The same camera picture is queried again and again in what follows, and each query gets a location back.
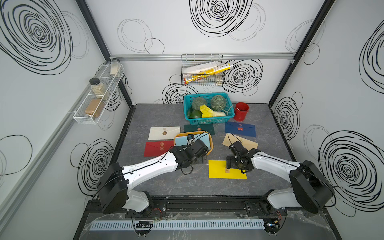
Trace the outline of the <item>light blue envelope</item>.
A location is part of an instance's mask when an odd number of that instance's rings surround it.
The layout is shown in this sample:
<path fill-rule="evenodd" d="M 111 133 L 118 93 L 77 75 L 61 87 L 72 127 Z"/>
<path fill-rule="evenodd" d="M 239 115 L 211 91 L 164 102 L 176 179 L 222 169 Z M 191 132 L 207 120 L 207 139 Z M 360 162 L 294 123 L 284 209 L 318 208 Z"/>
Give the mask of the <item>light blue envelope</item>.
<path fill-rule="evenodd" d="M 196 140 L 201 140 L 209 148 L 209 150 L 211 149 L 210 135 L 208 133 L 194 134 L 194 136 L 195 138 L 192 140 L 192 143 L 195 142 Z M 175 138 L 175 146 L 183 146 L 188 144 L 189 143 L 187 140 L 187 136 L 181 136 L 181 137 Z"/>

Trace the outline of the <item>yellow envelope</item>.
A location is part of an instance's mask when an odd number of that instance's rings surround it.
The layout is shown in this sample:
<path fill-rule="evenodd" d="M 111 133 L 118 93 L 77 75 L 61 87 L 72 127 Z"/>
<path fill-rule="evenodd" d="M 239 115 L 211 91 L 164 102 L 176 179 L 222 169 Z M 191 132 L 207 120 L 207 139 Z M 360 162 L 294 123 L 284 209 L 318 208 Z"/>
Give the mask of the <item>yellow envelope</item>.
<path fill-rule="evenodd" d="M 246 180 L 247 174 L 238 169 L 227 169 L 226 161 L 209 160 L 209 178 Z"/>

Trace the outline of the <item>beige envelope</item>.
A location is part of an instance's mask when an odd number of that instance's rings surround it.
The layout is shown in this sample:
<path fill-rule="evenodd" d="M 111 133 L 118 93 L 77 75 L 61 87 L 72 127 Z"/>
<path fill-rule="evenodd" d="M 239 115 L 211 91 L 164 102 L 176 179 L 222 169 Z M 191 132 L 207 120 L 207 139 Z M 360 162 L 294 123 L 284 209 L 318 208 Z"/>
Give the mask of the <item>beige envelope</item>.
<path fill-rule="evenodd" d="M 240 141 L 241 144 L 247 150 L 257 149 L 258 148 L 258 143 L 253 142 L 253 141 L 248 140 L 248 139 L 245 139 L 245 138 L 242 138 L 242 137 L 239 137 L 239 136 L 236 136 L 236 135 L 232 135 L 230 133 L 227 133 L 225 135 L 225 138 L 223 140 L 223 145 L 226 146 L 226 147 L 229 147 L 231 144 L 234 144 L 236 141 Z"/>

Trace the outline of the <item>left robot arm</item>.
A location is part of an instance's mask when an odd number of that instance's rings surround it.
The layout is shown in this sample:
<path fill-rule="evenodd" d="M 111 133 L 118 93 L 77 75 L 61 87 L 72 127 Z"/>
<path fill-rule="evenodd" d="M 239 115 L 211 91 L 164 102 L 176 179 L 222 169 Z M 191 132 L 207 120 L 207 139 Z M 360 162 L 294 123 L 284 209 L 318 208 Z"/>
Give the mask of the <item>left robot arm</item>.
<path fill-rule="evenodd" d="M 139 164 L 123 167 L 119 163 L 111 164 L 97 184 L 96 194 L 103 214 L 130 210 L 142 217 L 150 216 L 154 209 L 150 194 L 134 188 L 162 174 L 186 169 L 208 152 L 209 147 L 196 140 L 190 145 L 172 146 L 161 156 Z"/>

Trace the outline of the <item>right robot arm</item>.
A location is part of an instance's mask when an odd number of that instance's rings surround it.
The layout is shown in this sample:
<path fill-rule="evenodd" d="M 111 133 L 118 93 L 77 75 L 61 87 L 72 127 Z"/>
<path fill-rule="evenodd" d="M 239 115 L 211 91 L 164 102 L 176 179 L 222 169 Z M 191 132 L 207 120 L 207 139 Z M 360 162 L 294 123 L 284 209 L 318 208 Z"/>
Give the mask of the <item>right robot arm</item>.
<path fill-rule="evenodd" d="M 263 196 L 264 205 L 273 209 L 303 208 L 317 214 L 335 191 L 319 169 L 311 162 L 291 162 L 270 156 L 258 149 L 246 149 L 240 141 L 229 145 L 233 153 L 227 157 L 227 169 L 239 169 L 242 174 L 254 169 L 274 174 L 291 184 L 284 190 L 270 190 Z"/>

